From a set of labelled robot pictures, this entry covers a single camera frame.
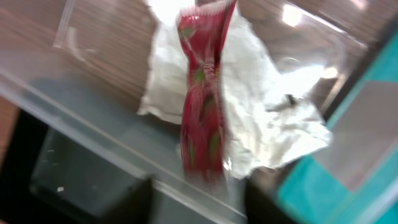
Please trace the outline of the white napkin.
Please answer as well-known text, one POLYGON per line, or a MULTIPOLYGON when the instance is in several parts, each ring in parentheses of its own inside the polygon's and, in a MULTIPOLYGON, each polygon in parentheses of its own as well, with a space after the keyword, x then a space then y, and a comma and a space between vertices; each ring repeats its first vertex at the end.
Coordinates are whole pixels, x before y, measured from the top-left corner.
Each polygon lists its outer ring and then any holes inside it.
MULTIPOLYGON (((146 90, 138 110, 180 124, 187 92, 187 58, 175 23, 192 1, 149 1, 158 22, 146 90)), ((222 56, 226 151, 235 178, 255 168, 277 169, 327 147, 333 138, 315 105, 291 98, 266 46, 250 22, 234 11, 222 56)))

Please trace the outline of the red snack wrapper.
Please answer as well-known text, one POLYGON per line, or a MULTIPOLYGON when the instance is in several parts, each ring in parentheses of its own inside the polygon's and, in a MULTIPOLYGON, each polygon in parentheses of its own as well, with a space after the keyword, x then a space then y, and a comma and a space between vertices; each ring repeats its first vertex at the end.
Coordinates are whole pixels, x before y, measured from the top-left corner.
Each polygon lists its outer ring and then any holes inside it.
POLYGON ((177 32, 188 59, 180 130, 184 172, 205 181, 223 175, 225 121, 221 55, 236 1, 212 1, 180 11, 177 32))

